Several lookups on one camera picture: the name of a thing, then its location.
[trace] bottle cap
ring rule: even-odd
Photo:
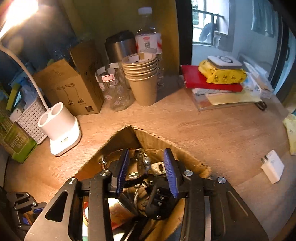
[[[145,14],[152,14],[152,8],[151,7],[141,7],[138,9],[139,15],[145,15]]]

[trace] window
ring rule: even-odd
[[[213,45],[214,31],[218,30],[221,0],[191,0],[193,43]]]

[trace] open cardboard box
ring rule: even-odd
[[[119,158],[123,149],[145,149],[149,153],[152,162],[162,161],[163,150],[170,148],[176,160],[185,163],[186,168],[198,173],[200,177],[207,178],[211,174],[211,169],[200,163],[195,157],[187,151],[179,148],[176,144],[165,140],[154,134],[150,134],[145,130],[141,130],[135,126],[125,126],[118,130],[114,135],[100,148],[97,153],[76,173],[78,180],[92,178],[95,174],[102,170],[99,164],[99,158],[104,155],[109,163]],[[167,220],[159,221],[153,232],[147,237],[146,241],[166,240],[182,223],[185,201],[181,199],[171,216]]]

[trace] plastic water bottle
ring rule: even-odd
[[[142,24],[136,33],[136,46],[139,52],[149,52],[157,55],[158,78],[163,78],[163,51],[161,34],[158,33],[152,22],[152,8],[142,7],[138,9],[142,16]]]

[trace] cardboard box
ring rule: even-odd
[[[207,178],[211,174],[209,166],[203,165],[195,157],[187,151],[177,147],[174,143],[165,140],[155,134],[149,134],[145,130],[141,130],[135,126],[125,126],[117,131],[105,144],[97,151],[97,153],[76,173],[78,180],[84,180],[94,177],[95,174],[102,170],[99,164],[101,155],[105,156],[108,163],[117,160],[123,149],[139,149],[144,148],[152,159],[152,163],[162,161],[163,150],[170,148],[176,160],[185,163],[186,168],[198,173],[200,177]],[[183,220],[185,201],[181,199],[176,205],[171,216],[167,220],[159,221],[145,241],[166,240],[172,234]]]
[[[65,60],[59,60],[33,75],[52,105],[63,102],[73,115],[97,114],[104,102],[95,71],[102,67],[93,41],[70,50],[78,72]]]

